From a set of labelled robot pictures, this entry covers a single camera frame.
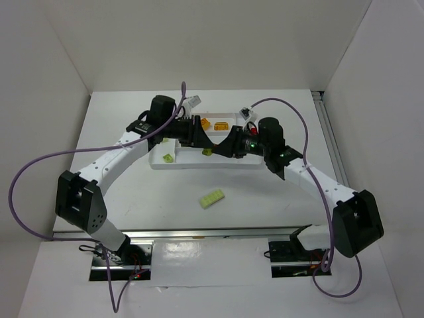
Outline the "orange yellow lego piece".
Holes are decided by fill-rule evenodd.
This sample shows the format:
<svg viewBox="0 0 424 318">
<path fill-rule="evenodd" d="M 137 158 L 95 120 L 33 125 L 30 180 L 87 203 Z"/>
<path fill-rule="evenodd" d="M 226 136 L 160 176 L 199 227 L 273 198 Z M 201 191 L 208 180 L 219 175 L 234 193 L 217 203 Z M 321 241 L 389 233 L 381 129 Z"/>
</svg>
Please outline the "orange yellow lego piece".
<svg viewBox="0 0 424 318">
<path fill-rule="evenodd" d="M 202 118 L 201 119 L 201 127 L 203 128 L 203 130 L 207 130 L 209 129 L 211 126 L 211 123 L 206 119 L 206 118 Z"/>
</svg>

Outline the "orange printed lego brick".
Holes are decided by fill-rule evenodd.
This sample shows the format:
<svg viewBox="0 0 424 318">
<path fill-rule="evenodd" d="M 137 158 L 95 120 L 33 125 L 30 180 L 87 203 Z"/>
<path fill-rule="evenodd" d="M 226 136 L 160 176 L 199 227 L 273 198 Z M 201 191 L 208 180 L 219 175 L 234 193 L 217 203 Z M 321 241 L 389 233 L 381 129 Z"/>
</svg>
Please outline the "orange printed lego brick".
<svg viewBox="0 0 424 318">
<path fill-rule="evenodd" d="M 214 131 L 227 131 L 229 130 L 228 122 L 216 122 L 213 127 Z"/>
</svg>

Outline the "small light green lego brick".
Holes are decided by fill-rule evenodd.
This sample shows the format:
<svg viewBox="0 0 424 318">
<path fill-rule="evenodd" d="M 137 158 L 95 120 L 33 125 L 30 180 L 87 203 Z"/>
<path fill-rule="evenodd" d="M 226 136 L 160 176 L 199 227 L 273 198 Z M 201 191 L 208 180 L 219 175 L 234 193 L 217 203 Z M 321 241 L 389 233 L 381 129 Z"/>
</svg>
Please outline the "small light green lego brick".
<svg viewBox="0 0 424 318">
<path fill-rule="evenodd" d="M 165 154 L 163 157 L 165 163 L 170 164 L 174 162 L 174 157 L 171 154 Z"/>
</svg>

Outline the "long light green lego brick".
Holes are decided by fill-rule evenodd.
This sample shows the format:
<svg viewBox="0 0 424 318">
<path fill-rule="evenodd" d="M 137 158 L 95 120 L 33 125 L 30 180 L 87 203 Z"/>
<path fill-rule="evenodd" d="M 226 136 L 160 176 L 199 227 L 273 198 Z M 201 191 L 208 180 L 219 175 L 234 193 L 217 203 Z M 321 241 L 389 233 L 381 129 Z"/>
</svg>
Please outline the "long light green lego brick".
<svg viewBox="0 0 424 318">
<path fill-rule="evenodd" d="M 221 189 L 216 189 L 208 193 L 207 195 L 201 197 L 199 200 L 199 204 L 203 209 L 207 209 L 224 198 L 225 194 L 223 193 L 223 191 Z"/>
</svg>

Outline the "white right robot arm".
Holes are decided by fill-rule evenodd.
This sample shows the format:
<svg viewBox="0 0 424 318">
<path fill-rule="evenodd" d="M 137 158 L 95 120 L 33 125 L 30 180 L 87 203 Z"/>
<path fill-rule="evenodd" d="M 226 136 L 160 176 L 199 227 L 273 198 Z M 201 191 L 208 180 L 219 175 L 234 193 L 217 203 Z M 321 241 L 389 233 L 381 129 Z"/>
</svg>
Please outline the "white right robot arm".
<svg viewBox="0 0 424 318">
<path fill-rule="evenodd" d="M 384 235 L 375 197 L 367 190 L 356 191 L 338 183 L 310 164 L 305 155 L 286 144 L 284 130 L 275 118 L 260 120 L 256 134 L 233 127 L 212 151 L 227 158 L 261 156 L 273 174 L 322 201 L 327 225 L 309 225 L 295 232 L 295 240 L 304 250 L 335 249 L 352 258 Z"/>
</svg>

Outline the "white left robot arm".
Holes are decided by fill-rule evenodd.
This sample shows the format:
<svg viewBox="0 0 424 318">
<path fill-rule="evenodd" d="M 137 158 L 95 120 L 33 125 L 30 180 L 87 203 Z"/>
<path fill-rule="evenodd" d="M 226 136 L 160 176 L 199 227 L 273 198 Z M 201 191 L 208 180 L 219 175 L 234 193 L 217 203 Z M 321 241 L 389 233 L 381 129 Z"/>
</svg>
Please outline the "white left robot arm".
<svg viewBox="0 0 424 318">
<path fill-rule="evenodd" d="M 142 257 L 143 251 L 108 220 L 105 194 L 125 170 L 164 138 L 174 138 L 184 146 L 211 147 L 200 117 L 191 113 L 200 102 L 198 96 L 185 98 L 179 104 L 171 97 L 155 96 L 150 109 L 140 114 L 102 156 L 78 172 L 65 171 L 60 175 L 57 216 L 87 233 L 124 262 Z"/>
</svg>

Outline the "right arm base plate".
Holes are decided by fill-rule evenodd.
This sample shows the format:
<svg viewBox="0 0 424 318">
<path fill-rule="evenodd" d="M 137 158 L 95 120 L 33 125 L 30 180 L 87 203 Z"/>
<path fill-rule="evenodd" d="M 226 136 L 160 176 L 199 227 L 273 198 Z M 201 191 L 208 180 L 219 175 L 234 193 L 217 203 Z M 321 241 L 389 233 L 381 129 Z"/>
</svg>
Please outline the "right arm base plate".
<svg viewBox="0 0 424 318">
<path fill-rule="evenodd" d="M 270 261 L 273 278 L 298 278 L 312 276 L 320 268 L 324 252 L 302 250 L 288 241 L 271 241 L 263 255 Z"/>
</svg>

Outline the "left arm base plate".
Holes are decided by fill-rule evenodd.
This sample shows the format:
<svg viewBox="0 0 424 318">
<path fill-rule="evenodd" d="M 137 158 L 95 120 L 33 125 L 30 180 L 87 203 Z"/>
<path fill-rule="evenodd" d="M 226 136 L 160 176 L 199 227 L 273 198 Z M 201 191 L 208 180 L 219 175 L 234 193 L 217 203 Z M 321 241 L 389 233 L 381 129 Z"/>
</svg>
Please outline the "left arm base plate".
<svg viewBox="0 0 424 318">
<path fill-rule="evenodd" d="M 137 256 L 130 256 L 128 260 L 122 260 L 116 254 L 107 252 L 112 281 L 126 281 L 131 275 L 134 275 L 133 281 L 148 281 L 151 279 L 153 243 L 139 242 L 137 245 L 141 252 Z M 95 246 L 81 245 L 79 250 L 92 253 L 89 281 L 106 282 L 107 262 L 101 247 L 98 244 Z"/>
</svg>

